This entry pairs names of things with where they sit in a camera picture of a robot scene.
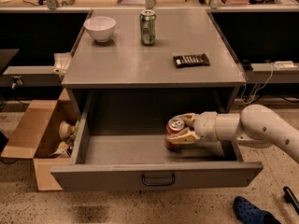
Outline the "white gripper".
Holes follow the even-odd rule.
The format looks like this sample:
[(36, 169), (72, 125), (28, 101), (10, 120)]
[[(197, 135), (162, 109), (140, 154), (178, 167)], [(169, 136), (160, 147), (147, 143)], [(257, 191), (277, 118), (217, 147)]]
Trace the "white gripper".
[(166, 137), (166, 140), (175, 145), (193, 144), (198, 140), (202, 142), (217, 142), (217, 116), (217, 112), (203, 112), (199, 115), (195, 113), (186, 113), (174, 116), (175, 127), (184, 129), (178, 133), (169, 134)]

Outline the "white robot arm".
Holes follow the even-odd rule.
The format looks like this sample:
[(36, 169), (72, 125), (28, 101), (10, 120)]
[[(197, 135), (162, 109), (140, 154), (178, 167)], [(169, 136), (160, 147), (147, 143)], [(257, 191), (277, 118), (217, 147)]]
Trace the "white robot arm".
[(176, 149), (196, 142), (230, 141), (267, 148), (275, 145), (299, 163), (299, 131), (264, 105), (248, 105), (241, 113), (187, 113), (171, 118), (166, 125), (165, 145)]

